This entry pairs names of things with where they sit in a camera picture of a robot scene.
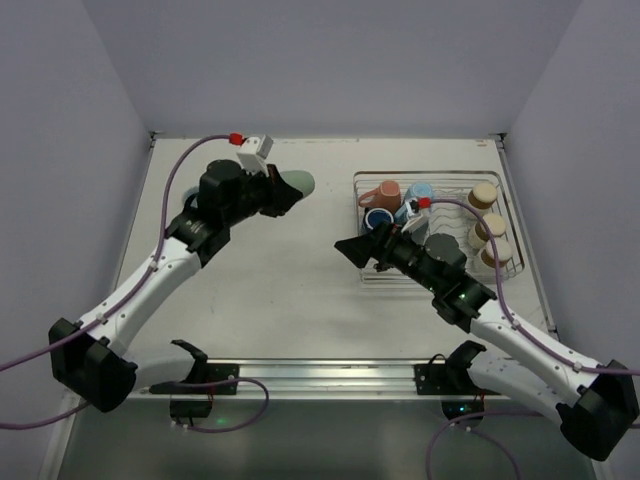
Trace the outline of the sage green cup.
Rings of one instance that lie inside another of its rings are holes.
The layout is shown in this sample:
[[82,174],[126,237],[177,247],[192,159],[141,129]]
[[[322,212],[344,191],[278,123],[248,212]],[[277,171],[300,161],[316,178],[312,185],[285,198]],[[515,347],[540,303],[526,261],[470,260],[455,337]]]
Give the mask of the sage green cup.
[[292,188],[298,190],[304,198],[315,190],[315,179],[306,170],[286,170],[280,173],[281,178]]

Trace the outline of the dark blue mug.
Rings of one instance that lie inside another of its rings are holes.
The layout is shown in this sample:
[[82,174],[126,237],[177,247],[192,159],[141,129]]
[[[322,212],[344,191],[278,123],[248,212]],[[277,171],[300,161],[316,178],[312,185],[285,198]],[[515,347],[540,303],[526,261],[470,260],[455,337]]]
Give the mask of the dark blue mug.
[[360,225],[360,233],[367,234],[383,223],[394,223],[393,214],[385,208],[366,208]]

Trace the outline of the pale blue footed cup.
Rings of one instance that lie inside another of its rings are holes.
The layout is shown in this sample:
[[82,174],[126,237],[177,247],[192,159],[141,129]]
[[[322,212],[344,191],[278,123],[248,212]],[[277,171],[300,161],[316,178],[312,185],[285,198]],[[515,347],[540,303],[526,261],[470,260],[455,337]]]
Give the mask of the pale blue footed cup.
[[182,203],[184,208],[196,209],[198,206],[197,196],[199,193],[198,186],[188,188],[182,195]]

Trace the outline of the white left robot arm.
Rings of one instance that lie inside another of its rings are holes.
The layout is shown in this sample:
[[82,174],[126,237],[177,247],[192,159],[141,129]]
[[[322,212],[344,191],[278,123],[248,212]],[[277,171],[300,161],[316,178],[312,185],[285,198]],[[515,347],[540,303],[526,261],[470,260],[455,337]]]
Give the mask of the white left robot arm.
[[150,257],[79,321],[60,319],[51,327],[54,378],[103,413],[144,387],[202,385],[207,356],[191,343],[173,340],[153,355],[134,353],[131,343],[164,301],[229,243],[233,226],[256,214],[283,216],[314,189],[304,170],[281,172],[269,164],[249,172],[233,160],[211,162]]

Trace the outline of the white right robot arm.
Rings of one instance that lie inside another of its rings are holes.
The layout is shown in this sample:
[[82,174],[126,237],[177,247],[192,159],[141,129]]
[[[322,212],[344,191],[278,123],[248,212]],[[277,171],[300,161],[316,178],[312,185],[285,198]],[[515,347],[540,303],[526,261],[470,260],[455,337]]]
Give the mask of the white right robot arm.
[[448,324],[479,338],[455,351],[457,383],[505,395],[558,425],[564,438],[592,460],[606,460],[639,417],[634,371],[602,364],[542,333],[509,308],[500,288],[466,271],[466,255],[447,234],[415,243],[393,224],[339,240],[335,249],[354,266],[375,260],[433,295]]

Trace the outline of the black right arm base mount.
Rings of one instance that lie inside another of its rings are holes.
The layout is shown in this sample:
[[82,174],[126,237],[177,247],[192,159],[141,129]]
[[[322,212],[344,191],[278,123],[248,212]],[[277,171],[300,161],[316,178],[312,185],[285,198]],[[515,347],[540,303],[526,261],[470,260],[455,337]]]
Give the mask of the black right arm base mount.
[[471,361],[486,348],[467,340],[451,354],[437,353],[428,361],[413,365],[416,393],[421,396],[439,395],[465,397],[465,400],[442,400],[441,410],[447,419],[485,411],[485,392],[470,378]]

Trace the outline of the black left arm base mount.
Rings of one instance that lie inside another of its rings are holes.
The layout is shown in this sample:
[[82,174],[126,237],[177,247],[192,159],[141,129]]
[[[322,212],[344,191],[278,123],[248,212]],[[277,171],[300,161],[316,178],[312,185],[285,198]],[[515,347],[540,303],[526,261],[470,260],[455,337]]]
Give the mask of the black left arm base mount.
[[240,365],[237,363],[210,364],[209,357],[204,351],[184,340],[172,340],[170,344],[180,353],[187,353],[194,364],[182,380],[152,384],[148,391],[153,395],[206,396],[205,400],[169,401],[169,416],[174,422],[190,427],[198,426],[211,414],[215,392],[221,395],[235,395],[237,392],[236,384],[220,387],[202,387],[202,384],[238,378]]

